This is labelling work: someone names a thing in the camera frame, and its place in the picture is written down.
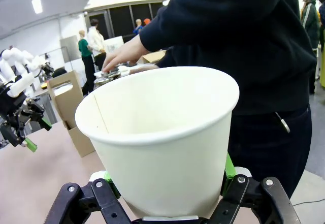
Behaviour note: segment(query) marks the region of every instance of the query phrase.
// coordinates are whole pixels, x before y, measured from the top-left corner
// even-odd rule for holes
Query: brown cardboard
[[[143,63],[156,63],[164,57],[165,53],[166,53],[165,50],[161,50],[147,55],[143,55],[142,56]]]
[[[90,139],[86,137],[80,130],[75,127],[68,131],[70,137],[81,157],[88,155],[95,151]]]
[[[67,84],[71,84],[73,86],[72,89],[56,96],[54,90]],[[90,139],[79,131],[75,121],[77,107],[83,100],[77,73],[72,71],[52,78],[47,82],[47,87],[54,106],[67,128],[80,156],[84,157],[94,152],[95,149]]]

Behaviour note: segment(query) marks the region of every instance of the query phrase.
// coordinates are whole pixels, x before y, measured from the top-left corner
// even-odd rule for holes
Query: orange hat
[[[151,21],[151,20],[150,20],[149,18],[146,18],[146,19],[143,20],[143,22],[144,22],[146,25],[148,25],[148,24],[150,23],[150,21]]]

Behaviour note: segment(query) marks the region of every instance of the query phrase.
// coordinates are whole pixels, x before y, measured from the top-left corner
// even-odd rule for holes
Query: person's hand
[[[137,35],[119,49],[107,54],[102,71],[106,73],[119,63],[125,63],[129,60],[138,60],[142,55],[148,53],[149,51],[144,48],[139,35]]]
[[[159,68],[157,65],[143,66],[143,67],[140,67],[140,68],[137,68],[137,69],[130,70],[129,75],[134,74],[134,73],[144,72],[144,71],[147,71],[147,70],[157,69],[157,68]]]

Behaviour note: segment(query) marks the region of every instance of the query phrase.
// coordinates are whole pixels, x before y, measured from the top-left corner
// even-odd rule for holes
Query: fluorescent light
[[[36,14],[43,12],[41,0],[32,0],[31,3]]]
[[[168,3],[169,3],[169,1],[170,1],[170,0],[165,0],[165,1],[162,2],[162,4],[163,4],[164,6],[167,6]]]

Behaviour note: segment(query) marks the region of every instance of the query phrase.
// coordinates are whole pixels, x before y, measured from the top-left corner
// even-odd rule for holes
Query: black sweater
[[[202,66],[239,84],[235,115],[292,111],[308,104],[316,58],[298,0],[170,0],[140,33],[144,47],[172,47],[159,67]]]

